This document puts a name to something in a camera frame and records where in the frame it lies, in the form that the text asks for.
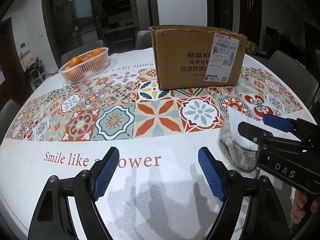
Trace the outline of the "right hand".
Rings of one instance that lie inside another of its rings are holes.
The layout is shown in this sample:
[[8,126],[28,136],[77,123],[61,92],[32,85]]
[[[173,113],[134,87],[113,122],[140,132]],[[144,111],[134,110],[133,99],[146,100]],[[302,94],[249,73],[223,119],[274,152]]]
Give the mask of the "right hand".
[[[306,202],[307,196],[303,192],[296,190],[290,213],[290,218],[295,224],[298,224],[304,218],[306,214]],[[319,210],[319,198],[313,201],[310,210],[312,213],[316,213]]]

